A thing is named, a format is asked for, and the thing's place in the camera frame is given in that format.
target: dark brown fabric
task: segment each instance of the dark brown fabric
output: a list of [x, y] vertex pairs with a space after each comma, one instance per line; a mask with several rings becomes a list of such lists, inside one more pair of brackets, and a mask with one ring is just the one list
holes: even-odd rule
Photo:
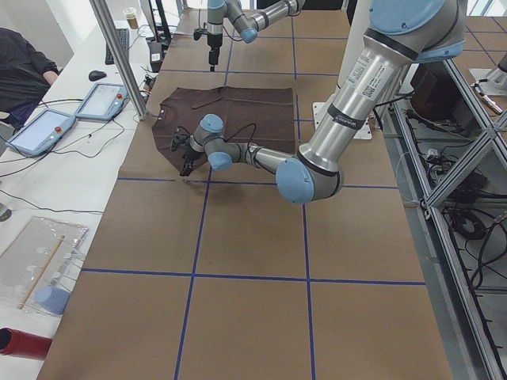
[[[252, 143], [290, 154], [295, 151], [292, 89], [178, 88], [160, 104], [158, 120], [153, 126], [158, 151], [178, 170], [183, 168], [184, 151], [180, 148], [171, 152], [174, 131], [181, 126], [193, 133], [208, 113], [222, 118], [226, 139], [247, 124], [255, 123], [257, 129]], [[231, 141], [246, 143], [253, 130], [248, 127]], [[203, 157], [194, 166], [197, 168], [205, 162]]]

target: white mounting plate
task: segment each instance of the white mounting plate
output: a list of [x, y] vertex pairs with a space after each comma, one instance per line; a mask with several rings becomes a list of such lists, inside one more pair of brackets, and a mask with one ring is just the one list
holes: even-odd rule
[[[491, 71], [491, 69], [468, 69], [468, 70], [470, 71], [470, 74], [472, 74], [472, 77], [474, 77], [475, 81], [478, 81], [479, 79], [484, 79]], [[480, 85], [481, 90], [488, 97], [507, 97], [507, 91], [504, 89], [497, 89], [488, 82], [480, 83]]]
[[[324, 105], [324, 102], [315, 102], [314, 103], [314, 125], [315, 129], [318, 128], [318, 124], [321, 120], [317, 120], [317, 114]], [[354, 139], [357, 140], [371, 140], [372, 139], [372, 131], [370, 131], [370, 125], [368, 124], [368, 121], [366, 120], [364, 122], [363, 127], [357, 131], [356, 135], [354, 136]]]

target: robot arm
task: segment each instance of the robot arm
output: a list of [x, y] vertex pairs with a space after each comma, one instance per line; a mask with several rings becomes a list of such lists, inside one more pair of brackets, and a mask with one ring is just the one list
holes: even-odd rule
[[239, 35], [247, 44], [257, 38], [257, 32], [285, 18], [296, 15], [304, 5], [305, 0], [282, 0], [269, 8], [246, 16], [239, 0], [209, 0], [208, 1], [208, 24], [207, 32], [210, 71], [215, 71], [215, 65], [219, 63], [220, 48], [223, 42], [223, 19], [227, 18], [239, 32]]
[[214, 170], [244, 162], [276, 174], [281, 195], [307, 203], [336, 194], [343, 182], [338, 160], [406, 64], [458, 55], [464, 45], [466, 0], [372, 0], [364, 50], [311, 140], [294, 156], [254, 144], [225, 142], [223, 122], [206, 116], [187, 151], [204, 154]]

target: blue cup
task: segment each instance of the blue cup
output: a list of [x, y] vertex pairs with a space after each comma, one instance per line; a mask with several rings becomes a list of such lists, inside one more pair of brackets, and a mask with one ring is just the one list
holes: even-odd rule
[[35, 294], [35, 301], [50, 313], [62, 315], [71, 293], [59, 287], [41, 287]]

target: keyboard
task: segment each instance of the keyboard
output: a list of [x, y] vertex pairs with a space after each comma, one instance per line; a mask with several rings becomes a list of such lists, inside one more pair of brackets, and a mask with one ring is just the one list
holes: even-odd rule
[[[120, 39], [120, 45], [124, 49], [125, 54], [127, 55], [128, 59], [128, 37], [129, 37], [129, 31], [127, 28], [119, 28], [116, 29], [116, 35]], [[114, 64], [114, 58], [112, 57], [111, 49], [109, 49], [109, 46], [105, 45], [105, 64], [106, 65], [113, 65]]]

